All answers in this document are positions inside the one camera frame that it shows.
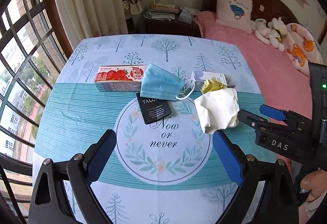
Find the person right hand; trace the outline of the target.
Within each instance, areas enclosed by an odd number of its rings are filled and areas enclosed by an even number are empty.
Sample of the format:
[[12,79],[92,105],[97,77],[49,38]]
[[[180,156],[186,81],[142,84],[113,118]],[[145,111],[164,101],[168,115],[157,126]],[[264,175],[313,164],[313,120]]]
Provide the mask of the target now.
[[327,189],[327,172],[324,170],[317,170],[307,174],[301,181],[300,187],[302,189],[310,190],[310,194],[306,202],[312,202],[319,198]]

